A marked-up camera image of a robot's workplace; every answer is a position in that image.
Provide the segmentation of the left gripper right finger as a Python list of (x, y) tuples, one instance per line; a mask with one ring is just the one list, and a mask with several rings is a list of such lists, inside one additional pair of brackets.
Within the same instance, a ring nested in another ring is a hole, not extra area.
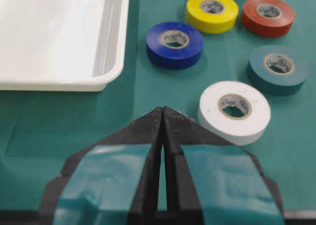
[(179, 225), (281, 225), (282, 197), (258, 158), (163, 108), (167, 207)]

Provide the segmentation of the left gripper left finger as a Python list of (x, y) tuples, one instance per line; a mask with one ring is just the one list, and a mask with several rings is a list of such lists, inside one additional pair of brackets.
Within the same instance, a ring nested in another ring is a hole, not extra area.
[(41, 225), (150, 225), (158, 208), (162, 108), (67, 158), (45, 189)]

